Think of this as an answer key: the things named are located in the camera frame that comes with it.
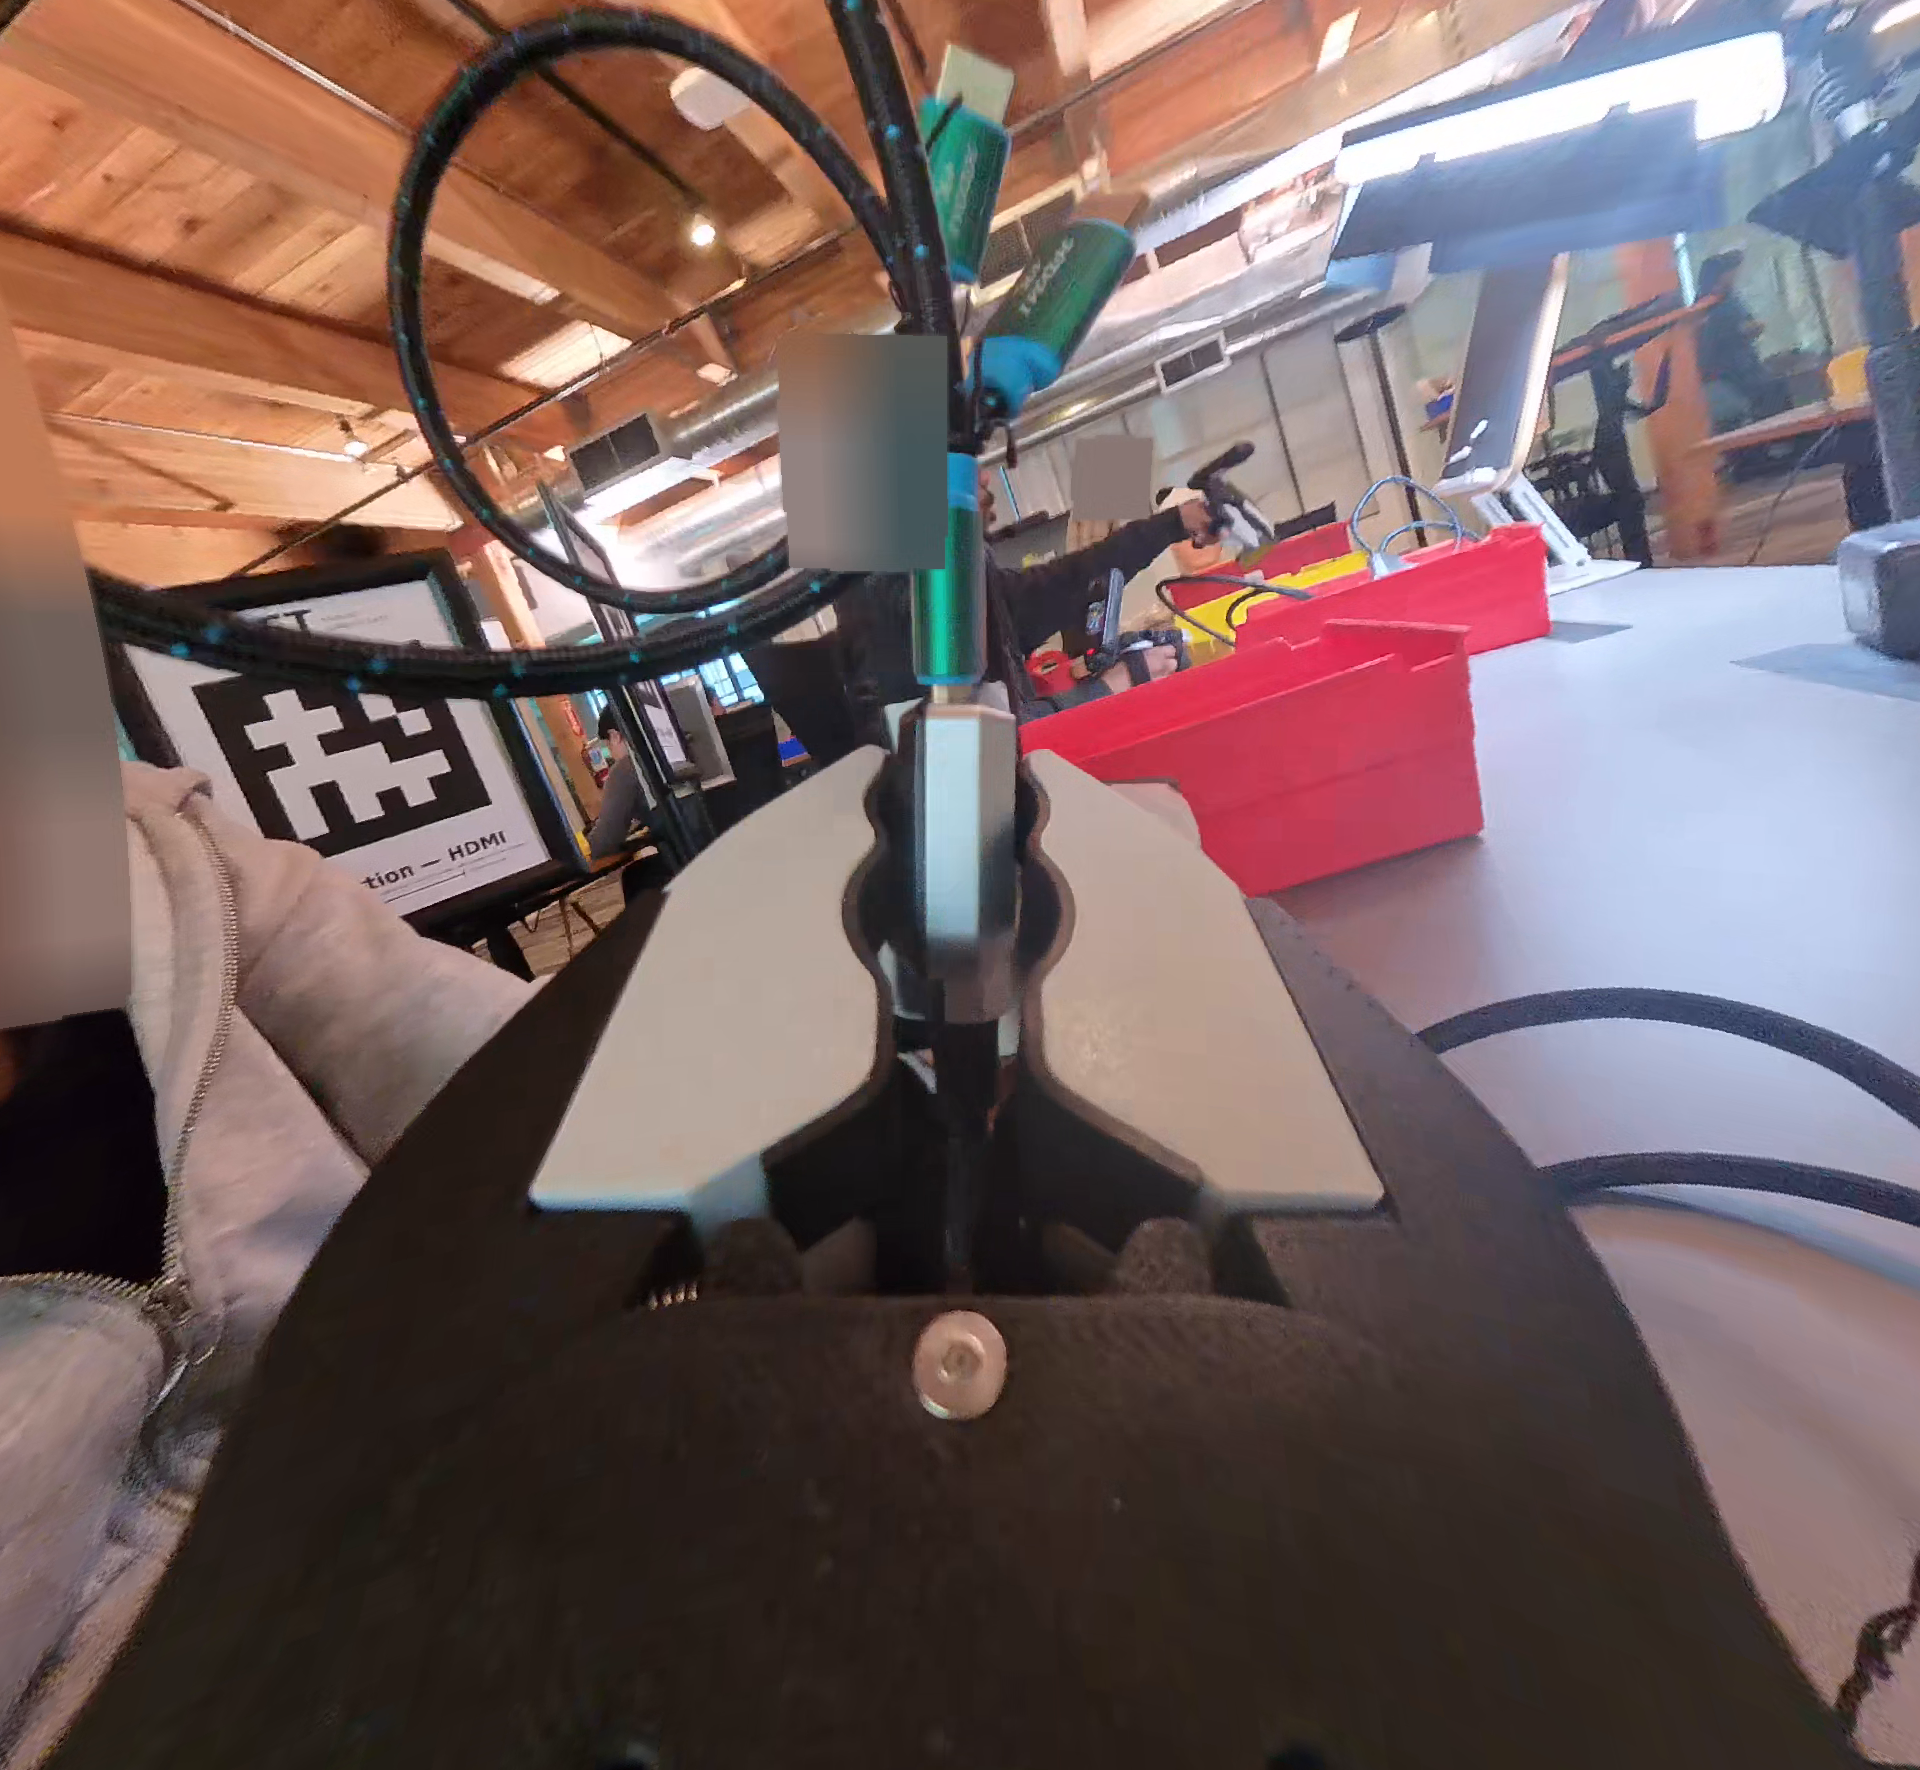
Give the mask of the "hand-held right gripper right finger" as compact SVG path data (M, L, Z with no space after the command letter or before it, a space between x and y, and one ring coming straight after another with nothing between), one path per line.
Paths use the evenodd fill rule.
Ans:
M1039 1077L1205 1217L1373 1215L1384 1184L1248 901L1167 783L1042 750L1033 860L1060 927L1033 974Z

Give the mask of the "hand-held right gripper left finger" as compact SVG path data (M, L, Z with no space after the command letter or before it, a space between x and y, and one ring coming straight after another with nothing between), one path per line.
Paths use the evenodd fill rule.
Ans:
M885 752L749 814L665 896L532 1180L544 1213L775 1215L770 1159L890 1063L851 932Z

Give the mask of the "grey metal adapter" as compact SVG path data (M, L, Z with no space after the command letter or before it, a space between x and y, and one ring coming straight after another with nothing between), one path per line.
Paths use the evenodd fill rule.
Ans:
M1015 717L940 687L900 725L906 910L897 946L926 1015L996 1030L1018 1011L1021 738Z

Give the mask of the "green blue HDMI plug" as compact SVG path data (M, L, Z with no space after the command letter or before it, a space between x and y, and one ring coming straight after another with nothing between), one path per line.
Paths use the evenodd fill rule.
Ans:
M942 556L911 575L911 655L921 688L969 699L987 677L990 647L979 461L951 453L945 487Z
M953 281L983 277L1000 187L1012 157L1006 117L1015 70L947 45L938 77L918 111L926 173Z
M1015 421L1065 376L1137 261L1130 216L1111 200L1082 206L1000 296L972 349L972 404L983 424Z

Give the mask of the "red plastic bin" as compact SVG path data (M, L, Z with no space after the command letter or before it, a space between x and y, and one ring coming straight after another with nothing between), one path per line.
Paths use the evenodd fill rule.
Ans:
M1268 573L1295 568L1300 551L1330 544L1333 531L1297 536L1267 565L1171 584L1167 604L1213 644L1172 679L1184 702L1261 702L1282 692L1357 688L1421 705L1465 699L1474 655L1549 632L1546 551L1535 527L1452 539L1395 559L1371 580L1287 591Z
M1485 831L1470 638L1335 621L1029 722L1027 754L1169 783L1242 895L1277 896Z

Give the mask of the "person's grey zip hoodie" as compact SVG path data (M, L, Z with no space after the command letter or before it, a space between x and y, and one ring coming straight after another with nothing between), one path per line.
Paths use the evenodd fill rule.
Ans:
M343 1215L532 985L123 764L124 998L4 1001L4 1767L132 1638Z

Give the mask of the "large framed marker sign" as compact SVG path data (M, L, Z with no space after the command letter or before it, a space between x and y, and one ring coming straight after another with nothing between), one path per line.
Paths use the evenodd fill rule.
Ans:
M123 743L310 848L425 935L484 932L589 876L537 727L513 700L395 702L109 647Z

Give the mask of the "black stand with grey base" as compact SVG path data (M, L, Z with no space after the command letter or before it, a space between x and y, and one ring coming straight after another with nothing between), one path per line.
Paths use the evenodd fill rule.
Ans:
M1883 490L1837 548L1840 610L1878 655L1919 657L1919 329L1904 242L1916 228L1919 102L1891 105L1873 18L1824 6L1801 18L1788 50L1812 63L1812 118L1831 151L1768 192L1748 222L1850 264L1865 329L1867 399Z

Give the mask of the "lit tilted light panel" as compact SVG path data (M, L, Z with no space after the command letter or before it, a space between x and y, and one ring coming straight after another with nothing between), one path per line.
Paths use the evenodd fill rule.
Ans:
M1430 275L1478 277L1441 505L1481 531L1537 524L1552 559L1588 563L1525 483L1572 256L1718 222L1722 145L1777 121L1788 78L1783 28L1745 18L1625 38L1341 139L1333 268L1425 255Z

